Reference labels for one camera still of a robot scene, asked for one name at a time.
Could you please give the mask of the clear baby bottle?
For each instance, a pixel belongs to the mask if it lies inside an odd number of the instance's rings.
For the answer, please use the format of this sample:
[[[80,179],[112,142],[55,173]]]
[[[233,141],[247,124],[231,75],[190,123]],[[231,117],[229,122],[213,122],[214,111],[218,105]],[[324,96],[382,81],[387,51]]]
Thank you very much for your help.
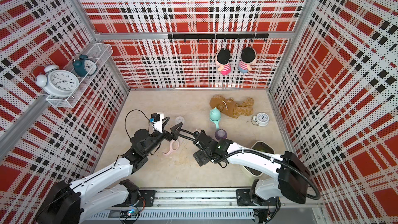
[[[185,123],[185,119],[184,119],[182,116],[178,116],[178,117],[175,119],[175,123],[176,123],[176,124],[180,124],[180,123],[184,124],[184,123]]]

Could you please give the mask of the pink bottle handle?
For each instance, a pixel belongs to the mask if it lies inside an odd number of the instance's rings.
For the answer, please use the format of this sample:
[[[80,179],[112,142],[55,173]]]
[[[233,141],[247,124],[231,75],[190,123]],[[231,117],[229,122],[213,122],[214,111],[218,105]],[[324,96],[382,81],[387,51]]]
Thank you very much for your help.
[[[171,140],[169,145],[169,151],[164,152],[163,155],[169,156],[173,152],[176,152],[179,149],[179,146],[180,146],[179,140]]]

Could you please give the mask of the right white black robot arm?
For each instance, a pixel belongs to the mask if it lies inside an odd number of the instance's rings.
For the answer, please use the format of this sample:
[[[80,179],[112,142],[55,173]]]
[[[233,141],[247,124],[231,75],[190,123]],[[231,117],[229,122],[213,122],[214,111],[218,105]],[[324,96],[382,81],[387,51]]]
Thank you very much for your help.
[[[309,171],[291,152],[273,154],[249,149],[228,139],[214,140],[204,131],[192,134],[193,144],[199,149],[194,154],[199,166],[208,162],[237,164],[262,174],[268,179],[255,179],[249,191],[250,202],[263,205],[271,198],[284,197],[294,203],[305,204],[307,199],[319,199],[319,192],[308,194],[313,186]]]

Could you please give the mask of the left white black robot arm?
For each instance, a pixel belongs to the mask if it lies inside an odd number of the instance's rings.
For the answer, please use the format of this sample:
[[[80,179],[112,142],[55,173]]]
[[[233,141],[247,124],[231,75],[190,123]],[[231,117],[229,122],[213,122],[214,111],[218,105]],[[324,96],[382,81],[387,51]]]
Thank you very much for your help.
[[[131,137],[131,147],[107,167],[71,183],[60,181],[52,186],[35,215],[38,224],[80,224],[92,215],[138,196],[137,186],[127,177],[140,170],[149,155],[163,140],[175,141],[183,124],[166,131],[169,117],[152,114],[150,133],[140,129]]]

